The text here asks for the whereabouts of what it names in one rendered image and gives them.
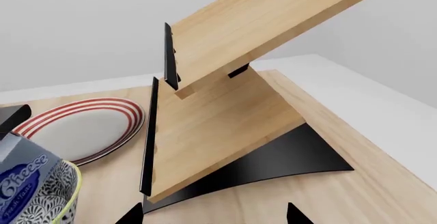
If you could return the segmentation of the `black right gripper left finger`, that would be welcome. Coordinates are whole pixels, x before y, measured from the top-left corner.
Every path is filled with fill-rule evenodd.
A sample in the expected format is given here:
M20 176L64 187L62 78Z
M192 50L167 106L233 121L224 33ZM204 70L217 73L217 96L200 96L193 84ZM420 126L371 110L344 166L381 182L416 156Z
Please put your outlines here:
M143 224L143 205L137 203L115 224Z

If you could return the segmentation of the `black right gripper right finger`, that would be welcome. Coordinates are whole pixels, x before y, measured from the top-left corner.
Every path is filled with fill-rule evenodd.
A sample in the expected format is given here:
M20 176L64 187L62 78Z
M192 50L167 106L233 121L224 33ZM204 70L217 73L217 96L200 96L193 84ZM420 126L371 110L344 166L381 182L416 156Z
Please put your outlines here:
M313 224L293 203L287 205L287 224Z

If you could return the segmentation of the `grey cream cheese box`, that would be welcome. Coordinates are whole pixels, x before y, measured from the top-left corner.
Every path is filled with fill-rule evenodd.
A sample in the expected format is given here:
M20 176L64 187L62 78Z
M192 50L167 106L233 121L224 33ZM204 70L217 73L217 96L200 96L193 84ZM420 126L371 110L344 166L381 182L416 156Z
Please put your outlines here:
M60 161L16 133L0 140L0 224L15 221Z

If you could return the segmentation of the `black white patterned bowl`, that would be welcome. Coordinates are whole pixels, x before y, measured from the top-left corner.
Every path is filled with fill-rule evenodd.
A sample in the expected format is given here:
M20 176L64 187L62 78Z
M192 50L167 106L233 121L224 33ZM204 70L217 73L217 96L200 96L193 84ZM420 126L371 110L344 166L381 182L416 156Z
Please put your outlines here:
M63 160L12 224L74 224L82 175Z

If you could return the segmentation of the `white plate with red stripes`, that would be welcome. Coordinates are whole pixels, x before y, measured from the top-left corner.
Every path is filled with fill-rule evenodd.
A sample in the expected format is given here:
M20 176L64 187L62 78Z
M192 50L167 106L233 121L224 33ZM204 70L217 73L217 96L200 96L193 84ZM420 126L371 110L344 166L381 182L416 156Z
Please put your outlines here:
M132 100L88 98L35 115L14 132L81 166L122 147L145 119L143 107Z

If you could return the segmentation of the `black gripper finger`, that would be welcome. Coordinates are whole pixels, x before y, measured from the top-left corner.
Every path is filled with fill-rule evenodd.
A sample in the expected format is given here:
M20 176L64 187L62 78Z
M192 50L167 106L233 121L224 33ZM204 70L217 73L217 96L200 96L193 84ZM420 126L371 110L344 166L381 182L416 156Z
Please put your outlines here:
M18 125L31 117L28 104L0 108L0 141Z

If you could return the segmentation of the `wooden two-tier rack black frame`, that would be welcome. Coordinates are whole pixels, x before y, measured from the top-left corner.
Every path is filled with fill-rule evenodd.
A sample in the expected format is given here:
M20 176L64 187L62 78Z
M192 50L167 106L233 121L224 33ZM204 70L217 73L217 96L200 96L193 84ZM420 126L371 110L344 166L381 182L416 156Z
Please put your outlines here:
M250 63L362 0L216 0L165 25L152 82L143 213L226 188L351 171Z

